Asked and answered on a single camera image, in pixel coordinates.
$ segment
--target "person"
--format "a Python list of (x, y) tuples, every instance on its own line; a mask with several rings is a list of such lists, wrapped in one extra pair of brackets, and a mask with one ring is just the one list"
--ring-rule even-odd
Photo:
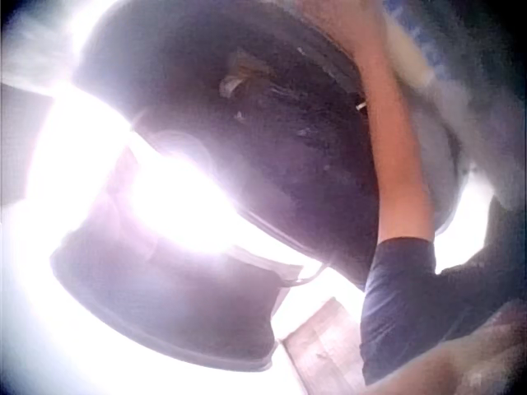
[(504, 391), (525, 360), (523, 302), (497, 313), (508, 320), (492, 315), (525, 299), (525, 222), (498, 235), (464, 270), (437, 276), (433, 207), (379, 3), (299, 0), (297, 6), (355, 62), (366, 93), (380, 198), (361, 318), (363, 375), (374, 384), (366, 393)]

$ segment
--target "cloth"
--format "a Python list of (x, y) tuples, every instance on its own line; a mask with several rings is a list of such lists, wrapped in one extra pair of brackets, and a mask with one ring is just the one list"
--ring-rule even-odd
[(462, 267), (435, 274), (432, 243), (379, 244), (366, 283), (361, 356), (372, 384), (440, 342), (466, 336), (511, 300), (525, 301), (525, 212)]

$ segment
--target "navy blue shirt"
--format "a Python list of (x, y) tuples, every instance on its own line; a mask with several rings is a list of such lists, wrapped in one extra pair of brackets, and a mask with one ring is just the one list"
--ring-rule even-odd
[(379, 244), (361, 318), (366, 384), (439, 342), (470, 334), (507, 301), (521, 297), (525, 248), (519, 248), (514, 259), (520, 265), (509, 264), (510, 245), (488, 246), (468, 264), (438, 276), (433, 243), (397, 238)]

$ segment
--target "forearm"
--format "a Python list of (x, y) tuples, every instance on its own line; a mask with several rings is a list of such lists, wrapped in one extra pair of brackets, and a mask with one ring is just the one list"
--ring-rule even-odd
[(304, 15), (359, 67), (379, 183), (379, 242), (395, 237), (432, 240), (433, 210), (408, 109), (385, 51), (380, 1), (299, 2)]
[[(368, 105), (380, 221), (386, 220), (380, 224), (379, 241), (393, 235), (433, 239), (433, 209), (422, 177), (419, 144), (388, 56), (379, 43), (355, 52), (353, 58), (361, 73)], [(405, 217), (419, 223), (416, 226)]]

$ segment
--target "shirt sleeve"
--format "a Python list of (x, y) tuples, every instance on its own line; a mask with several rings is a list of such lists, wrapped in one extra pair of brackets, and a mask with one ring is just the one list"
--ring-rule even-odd
[(366, 384), (374, 383), (435, 346), (445, 329), (437, 298), (433, 243), (389, 239), (377, 246), (366, 282), (361, 356)]

